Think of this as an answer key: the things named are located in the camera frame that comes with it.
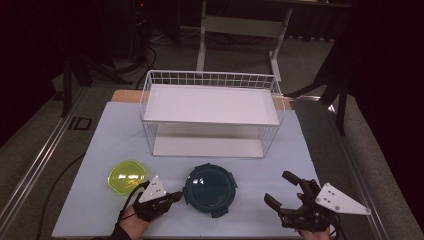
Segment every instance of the metal stand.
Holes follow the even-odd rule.
[[[283,43],[293,8],[288,8],[284,13],[283,22],[240,19],[231,17],[208,16],[206,14],[206,0],[202,2],[202,19],[200,26],[200,48],[197,57],[196,71],[203,71],[206,54],[206,31],[230,34],[241,34],[258,37],[271,37],[277,39],[274,51],[269,52],[269,60],[273,75],[281,81],[277,56]]]

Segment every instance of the white table surface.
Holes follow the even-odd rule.
[[[298,236],[281,227],[277,213],[263,198],[271,194],[285,208],[298,208],[300,187],[281,177],[288,170],[318,181],[294,111],[285,119],[263,159],[154,157],[150,154],[136,103],[107,104],[63,206],[53,237],[109,236],[127,196],[119,196],[107,184],[110,170],[119,162],[135,159],[158,175],[168,192],[180,191],[188,174],[198,165],[211,163],[232,172],[238,188],[229,213],[212,219],[185,199],[172,205],[145,233],[149,238],[281,238]]]

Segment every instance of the white shelf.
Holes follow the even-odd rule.
[[[279,126],[267,89],[152,84],[148,123]]]
[[[216,124],[159,124],[153,155],[264,157],[258,127]]]

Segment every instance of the round lid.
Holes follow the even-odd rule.
[[[117,164],[107,178],[109,186],[119,195],[130,193],[143,182],[146,170],[136,160],[126,160]]]
[[[231,173],[220,166],[205,164],[196,167],[183,188],[187,204],[213,218],[228,212],[236,194],[236,183]]]

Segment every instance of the white triangular marker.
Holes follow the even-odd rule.
[[[144,190],[138,202],[144,203],[156,198],[163,197],[165,195],[166,191],[163,188],[162,183],[159,181],[159,177],[156,176],[150,181],[149,186],[147,186],[146,190]]]
[[[371,209],[353,200],[329,183],[322,187],[315,202],[337,213],[371,215]]]

